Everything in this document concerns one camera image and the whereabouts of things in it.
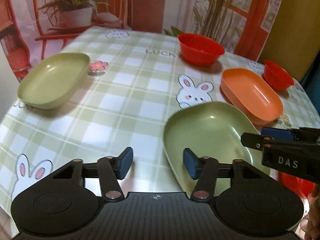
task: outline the green and white plaid tablecloth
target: green and white plaid tablecloth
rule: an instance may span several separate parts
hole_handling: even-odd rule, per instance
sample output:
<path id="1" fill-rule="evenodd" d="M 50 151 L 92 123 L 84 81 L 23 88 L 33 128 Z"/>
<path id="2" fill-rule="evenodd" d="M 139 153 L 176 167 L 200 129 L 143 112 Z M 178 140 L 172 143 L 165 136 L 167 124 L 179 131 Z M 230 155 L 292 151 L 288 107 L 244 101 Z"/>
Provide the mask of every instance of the green and white plaid tablecloth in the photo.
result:
<path id="1" fill-rule="evenodd" d="M 230 53 L 211 68 L 195 68 L 179 56 L 179 42 L 174 37 L 99 27 L 81 34 L 63 52 L 85 53 L 91 62 L 109 65 L 101 76 L 87 75 L 71 100 L 57 110 L 29 108 L 19 101 L 10 108 L 0 125 L 0 206 L 8 214 L 17 173 L 21 173 L 17 163 L 21 154 L 28 158 L 25 176 L 29 165 L 32 179 L 41 167 L 38 164 L 45 160 L 51 161 L 55 170 L 74 158 L 88 163 L 118 156 L 130 146 L 134 165 L 121 182 L 125 193 L 180 191 L 162 143 L 165 122 L 181 109 L 176 100 L 181 89 L 178 76 L 187 75 L 195 86 L 211 82 L 212 100 L 226 102 L 220 90 L 224 69 L 263 72 L 263 65 Z M 295 83 L 287 94 L 280 94 L 284 114 L 270 125 L 320 128 L 317 111 Z M 100 194 L 95 179 L 87 180 L 86 186 Z"/>

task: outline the black circular cover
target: black circular cover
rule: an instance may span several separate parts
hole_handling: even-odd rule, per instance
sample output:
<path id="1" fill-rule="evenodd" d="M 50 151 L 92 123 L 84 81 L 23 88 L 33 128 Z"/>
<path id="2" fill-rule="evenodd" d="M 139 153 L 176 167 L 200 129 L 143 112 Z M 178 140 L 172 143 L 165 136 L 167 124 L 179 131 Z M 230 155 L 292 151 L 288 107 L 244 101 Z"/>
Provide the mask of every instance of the black circular cover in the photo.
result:
<path id="1" fill-rule="evenodd" d="M 237 185 L 222 192 L 216 211 L 231 228 L 254 236 L 276 236 L 291 230 L 301 219 L 300 198 L 280 185 L 259 183 Z"/>
<path id="2" fill-rule="evenodd" d="M 12 202 L 11 213 L 19 230 L 41 236 L 65 234 L 86 225 L 98 212 L 97 197 L 80 185 L 53 179 L 49 186 L 37 186 Z"/>

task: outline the pink flower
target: pink flower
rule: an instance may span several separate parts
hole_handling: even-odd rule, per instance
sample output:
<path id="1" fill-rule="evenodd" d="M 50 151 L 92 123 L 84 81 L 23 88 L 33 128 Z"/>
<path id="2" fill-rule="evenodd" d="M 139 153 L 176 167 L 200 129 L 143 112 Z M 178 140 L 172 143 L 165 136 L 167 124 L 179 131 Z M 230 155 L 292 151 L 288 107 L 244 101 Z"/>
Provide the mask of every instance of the pink flower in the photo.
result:
<path id="1" fill-rule="evenodd" d="M 108 66 L 109 64 L 107 62 L 102 62 L 102 61 L 96 61 L 93 63 L 90 63 L 90 71 L 103 71 L 106 69 L 106 66 Z"/>

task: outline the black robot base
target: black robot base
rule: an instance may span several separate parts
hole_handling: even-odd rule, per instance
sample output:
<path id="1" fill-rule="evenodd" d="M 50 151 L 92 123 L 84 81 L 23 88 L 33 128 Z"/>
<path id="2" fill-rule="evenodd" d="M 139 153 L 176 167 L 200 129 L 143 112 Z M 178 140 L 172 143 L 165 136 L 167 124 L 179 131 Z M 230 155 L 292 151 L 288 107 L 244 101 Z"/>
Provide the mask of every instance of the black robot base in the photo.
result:
<path id="1" fill-rule="evenodd" d="M 117 179 L 132 160 L 129 147 L 97 163 L 75 159 L 20 193 L 11 207 L 20 231 L 14 239 L 299 239 L 292 232 L 303 215 L 299 197 L 245 161 L 218 163 L 186 148 L 183 163 L 198 180 L 190 198 L 185 192 L 125 198 Z M 102 197 L 84 187 L 85 178 L 99 178 Z M 217 178 L 230 178 L 231 187 L 214 197 Z"/>

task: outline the potted plant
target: potted plant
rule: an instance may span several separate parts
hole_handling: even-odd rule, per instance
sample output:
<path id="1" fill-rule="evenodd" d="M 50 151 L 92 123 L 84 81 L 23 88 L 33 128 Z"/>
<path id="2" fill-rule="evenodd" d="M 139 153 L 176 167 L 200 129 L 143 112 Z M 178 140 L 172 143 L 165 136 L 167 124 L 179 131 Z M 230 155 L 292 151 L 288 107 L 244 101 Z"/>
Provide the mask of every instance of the potted plant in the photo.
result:
<path id="1" fill-rule="evenodd" d="M 108 0 L 53 0 L 38 9 L 50 10 L 50 17 L 60 13 L 60 25 L 74 28 L 90 26 L 97 4 L 108 6 Z"/>

